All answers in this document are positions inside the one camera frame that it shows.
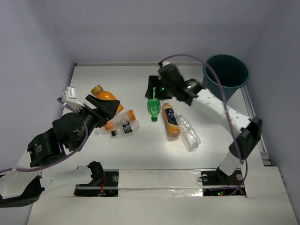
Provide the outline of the tall orange blue-label bottle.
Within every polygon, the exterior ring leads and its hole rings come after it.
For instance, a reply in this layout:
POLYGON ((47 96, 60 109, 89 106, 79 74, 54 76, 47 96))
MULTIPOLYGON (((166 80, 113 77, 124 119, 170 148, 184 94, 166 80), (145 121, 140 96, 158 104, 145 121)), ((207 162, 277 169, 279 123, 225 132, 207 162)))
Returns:
POLYGON ((180 128, 175 118, 173 107, 169 103, 163 104, 163 115, 165 118, 165 125, 169 137, 177 137, 180 135, 180 128))

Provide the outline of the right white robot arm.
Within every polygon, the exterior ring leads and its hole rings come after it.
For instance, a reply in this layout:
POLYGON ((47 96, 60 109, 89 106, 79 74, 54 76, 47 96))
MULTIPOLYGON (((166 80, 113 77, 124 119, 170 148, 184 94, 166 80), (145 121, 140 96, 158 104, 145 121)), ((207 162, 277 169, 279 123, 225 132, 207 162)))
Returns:
POLYGON ((240 114, 195 79, 184 80, 174 64, 165 64, 157 75, 149 76, 145 97, 157 100, 176 98, 208 115, 232 135, 229 152, 216 169, 219 183, 226 184, 233 178, 235 170, 246 161, 261 139, 263 123, 259 117, 240 114))

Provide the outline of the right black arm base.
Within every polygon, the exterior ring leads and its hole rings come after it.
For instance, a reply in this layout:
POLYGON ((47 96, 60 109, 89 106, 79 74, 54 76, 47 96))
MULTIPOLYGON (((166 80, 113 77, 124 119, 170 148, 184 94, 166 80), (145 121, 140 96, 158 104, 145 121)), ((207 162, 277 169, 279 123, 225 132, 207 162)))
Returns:
POLYGON ((219 169, 200 171, 198 182, 202 184, 204 196, 246 196, 245 180, 248 175, 248 164, 245 173, 237 168, 232 175, 226 175, 219 169))

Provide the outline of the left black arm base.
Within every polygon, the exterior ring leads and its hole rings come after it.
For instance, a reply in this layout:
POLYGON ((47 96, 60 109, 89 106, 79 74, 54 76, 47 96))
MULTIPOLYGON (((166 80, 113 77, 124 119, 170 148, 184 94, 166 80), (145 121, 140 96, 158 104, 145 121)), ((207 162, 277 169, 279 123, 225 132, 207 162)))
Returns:
POLYGON ((74 195, 77 197, 118 197, 119 170, 104 170, 100 162, 87 165, 91 170, 91 181, 77 184, 74 195))

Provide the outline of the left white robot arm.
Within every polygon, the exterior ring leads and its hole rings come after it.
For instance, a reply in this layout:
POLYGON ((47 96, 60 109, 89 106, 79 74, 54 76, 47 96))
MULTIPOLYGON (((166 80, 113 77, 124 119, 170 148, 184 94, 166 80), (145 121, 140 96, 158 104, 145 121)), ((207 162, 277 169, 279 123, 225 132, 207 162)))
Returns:
POLYGON ((53 121, 51 129, 36 136, 14 168, 1 172, 2 208, 23 207, 36 202, 45 190, 40 183, 41 172, 79 152, 92 131, 111 120, 120 105, 118 100, 101 100, 92 95, 86 100, 94 108, 73 99, 57 98, 70 112, 53 121))

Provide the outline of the green crushed plastic bottle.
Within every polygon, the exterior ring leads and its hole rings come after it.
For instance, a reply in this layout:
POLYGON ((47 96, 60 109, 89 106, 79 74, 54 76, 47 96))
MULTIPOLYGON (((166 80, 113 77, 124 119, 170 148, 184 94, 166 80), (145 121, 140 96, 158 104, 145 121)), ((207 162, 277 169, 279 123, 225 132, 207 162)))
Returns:
POLYGON ((152 91, 152 98, 148 99, 148 101, 147 101, 147 110, 151 116, 151 121, 157 122, 161 107, 160 107, 160 101, 156 98, 156 88, 155 87, 153 88, 153 91, 152 91))

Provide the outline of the orange drink bottle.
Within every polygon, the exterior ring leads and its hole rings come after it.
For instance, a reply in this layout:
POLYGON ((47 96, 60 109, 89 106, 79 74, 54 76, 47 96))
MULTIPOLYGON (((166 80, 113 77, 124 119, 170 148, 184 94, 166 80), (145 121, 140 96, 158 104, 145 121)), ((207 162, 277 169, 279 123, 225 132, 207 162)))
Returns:
POLYGON ((95 86, 91 90, 91 94, 101 100, 116 100, 117 98, 109 91, 103 89, 101 85, 95 86))

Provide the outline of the crushed clear plastic bottle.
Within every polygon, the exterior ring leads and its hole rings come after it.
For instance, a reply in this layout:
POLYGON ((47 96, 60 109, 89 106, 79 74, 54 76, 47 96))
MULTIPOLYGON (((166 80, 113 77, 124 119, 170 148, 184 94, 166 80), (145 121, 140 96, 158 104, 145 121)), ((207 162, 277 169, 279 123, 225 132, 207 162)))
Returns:
POLYGON ((176 113, 176 121, 180 127, 180 132, 185 139, 188 148, 190 150, 197 148, 201 143, 201 140, 192 127, 190 121, 186 117, 182 116, 181 113, 176 113))

